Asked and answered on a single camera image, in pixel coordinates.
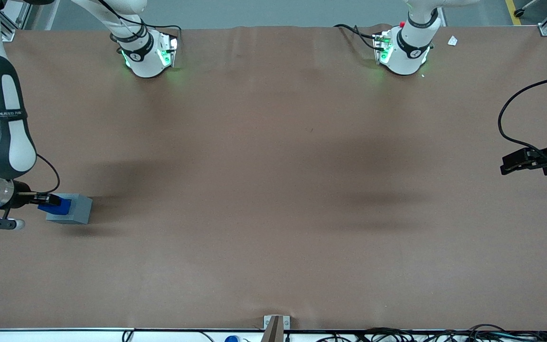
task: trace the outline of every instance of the table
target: table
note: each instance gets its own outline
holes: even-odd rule
[[[59,190],[94,209],[85,227],[13,212],[0,327],[547,329],[547,177],[502,177],[520,146],[496,126],[547,78],[536,27],[442,28],[412,76],[338,28],[182,39],[152,79],[104,32],[6,46]],[[504,124],[545,146],[547,85]],[[54,184],[42,163],[22,180]]]

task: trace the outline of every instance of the blue block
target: blue block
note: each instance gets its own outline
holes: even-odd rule
[[[37,206],[37,209],[49,212],[54,215],[67,215],[71,210],[71,200],[70,199],[61,199],[59,206],[54,206],[52,204],[40,204]]]
[[[48,221],[61,223],[62,225],[87,225],[90,219],[92,199],[79,193],[55,193],[61,199],[70,200],[69,214],[56,215],[48,213]]]

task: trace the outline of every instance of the white paper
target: white paper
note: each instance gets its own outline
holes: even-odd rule
[[[449,39],[449,43],[448,43],[450,46],[455,46],[457,45],[457,38],[455,36],[451,36],[451,39]]]

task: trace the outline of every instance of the power cord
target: power cord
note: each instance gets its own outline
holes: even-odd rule
[[[332,339],[335,339],[335,340],[342,340],[342,341],[345,341],[345,342],[353,342],[352,340],[350,340],[349,338],[345,338],[343,336],[338,336],[338,335],[333,335],[332,337],[325,337],[325,338],[321,338],[319,340],[317,340],[316,342],[328,342],[328,340],[332,340]]]
[[[104,0],[98,0],[98,2],[100,2],[100,4],[102,4],[106,9],[108,9],[109,11],[111,11],[111,13],[113,13],[117,18],[121,19],[121,20],[124,20],[126,22],[131,22],[132,24],[137,24],[137,25],[145,25],[145,26],[148,26],[150,28],[154,28],[154,29],[160,29],[160,28],[176,28],[178,29],[179,31],[181,31],[182,29],[180,28],[180,26],[178,25],[151,25],[151,24],[145,24],[145,22],[136,22],[136,21],[133,21],[133,20],[130,20],[130,19],[126,19],[124,17],[122,17],[119,13],[117,13],[111,6],[109,6],[109,4],[107,4]]]
[[[512,95],[512,97],[510,97],[510,99],[508,99],[508,101],[506,101],[506,103],[504,104],[503,108],[501,109],[500,111],[500,114],[499,114],[499,117],[497,117],[497,128],[499,129],[499,132],[501,134],[501,136],[503,136],[504,139],[508,140],[508,141],[511,141],[512,143],[518,143],[519,145],[523,145],[523,146],[526,146],[526,147],[529,147],[530,149],[534,150],[535,152],[538,152],[538,154],[547,161],[547,156],[540,150],[538,149],[537,147],[535,147],[534,145],[531,145],[530,143],[527,143],[527,142],[524,142],[524,141],[521,141],[521,140],[518,140],[518,139],[514,139],[514,138],[510,138],[503,130],[503,126],[502,126],[502,123],[501,123],[501,120],[503,118],[503,115],[504,113],[506,112],[506,109],[508,108],[508,106],[510,106],[510,103],[516,99],[519,95],[521,95],[522,93],[524,93],[525,91],[528,91],[529,89],[532,89],[536,86],[540,86],[540,85],[544,85],[544,84],[547,84],[547,80],[543,80],[543,81],[540,81],[540,82],[536,82],[534,84],[531,84],[531,85],[528,85],[526,87],[524,87],[523,89],[517,91],[514,95]]]
[[[56,170],[56,167],[54,167],[54,165],[52,165],[52,163],[49,162],[46,158],[44,158],[41,154],[37,153],[37,157],[39,157],[41,160],[43,160],[52,169],[52,171],[54,171],[54,174],[56,175],[56,186],[52,190],[37,193],[38,195],[48,195],[52,192],[55,192],[58,189],[58,187],[60,186],[60,175],[58,174],[58,171]]]
[[[358,25],[355,25],[354,28],[350,28],[350,26],[347,26],[346,24],[337,24],[333,27],[334,28],[348,29],[352,33],[354,33],[355,35],[358,35],[358,37],[360,37],[360,39],[362,39],[362,41],[365,43],[365,45],[367,45],[369,48],[372,48],[373,50],[377,50],[377,51],[384,51],[384,48],[382,48],[382,47],[376,47],[376,46],[373,46],[373,45],[369,44],[365,38],[373,39],[373,35],[367,35],[366,33],[360,32],[360,30],[358,29]]]
[[[210,340],[210,342],[215,342],[215,340],[213,340],[207,333],[204,333],[203,331],[200,331],[199,333],[206,336]]]
[[[122,342],[130,342],[130,340],[132,340],[132,336],[134,336],[133,330],[124,331],[122,333]]]

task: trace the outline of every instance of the yellow floor line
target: yellow floor line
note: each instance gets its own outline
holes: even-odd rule
[[[512,24],[522,25],[520,19],[514,16],[514,11],[516,11],[516,6],[514,6],[514,0],[506,0],[506,6],[508,7],[508,12],[510,12],[510,19],[512,19]]]

